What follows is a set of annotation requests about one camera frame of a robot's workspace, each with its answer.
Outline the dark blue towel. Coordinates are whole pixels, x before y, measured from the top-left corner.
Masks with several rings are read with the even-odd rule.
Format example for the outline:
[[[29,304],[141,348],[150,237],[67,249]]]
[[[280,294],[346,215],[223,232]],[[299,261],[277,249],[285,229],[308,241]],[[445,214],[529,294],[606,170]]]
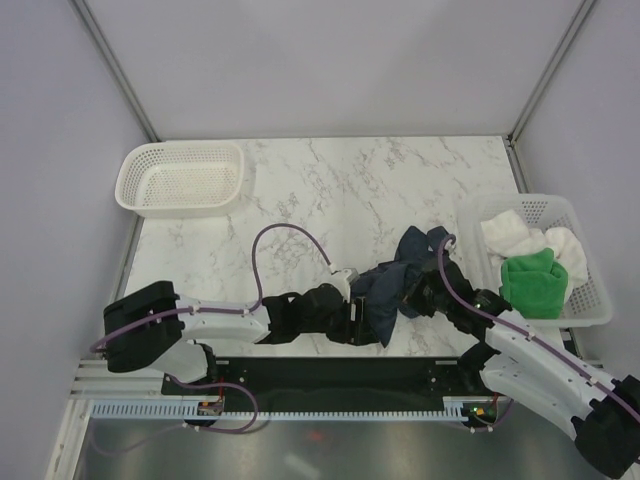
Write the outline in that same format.
[[[352,295],[364,298],[365,319],[383,347],[391,341],[398,313],[409,319],[419,316],[415,309],[403,306],[402,299],[418,280],[424,264],[436,257],[448,234],[444,226],[426,233],[410,226],[401,237],[393,260],[379,263],[351,283]]]

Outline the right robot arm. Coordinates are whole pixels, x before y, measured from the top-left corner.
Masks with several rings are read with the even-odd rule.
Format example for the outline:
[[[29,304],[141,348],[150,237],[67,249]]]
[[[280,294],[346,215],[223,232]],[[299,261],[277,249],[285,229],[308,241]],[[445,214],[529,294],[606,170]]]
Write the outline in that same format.
[[[476,338],[460,357],[458,385],[486,388],[546,419],[598,472],[622,478],[639,462],[639,380],[617,379],[538,333],[506,300],[475,289],[449,260],[428,262],[403,302],[423,316],[443,314]]]

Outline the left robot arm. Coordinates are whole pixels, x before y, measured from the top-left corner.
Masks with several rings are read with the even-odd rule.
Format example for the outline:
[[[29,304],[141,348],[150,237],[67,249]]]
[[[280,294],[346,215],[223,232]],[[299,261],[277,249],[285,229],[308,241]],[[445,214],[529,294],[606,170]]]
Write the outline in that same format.
[[[251,309],[180,295],[163,280],[108,305],[103,320],[105,337],[94,349],[106,359],[109,372],[150,368],[197,394],[210,393],[219,380],[211,340],[281,345],[303,334],[322,334],[350,346],[378,341],[364,299],[348,299],[330,283],[303,294],[265,297]]]

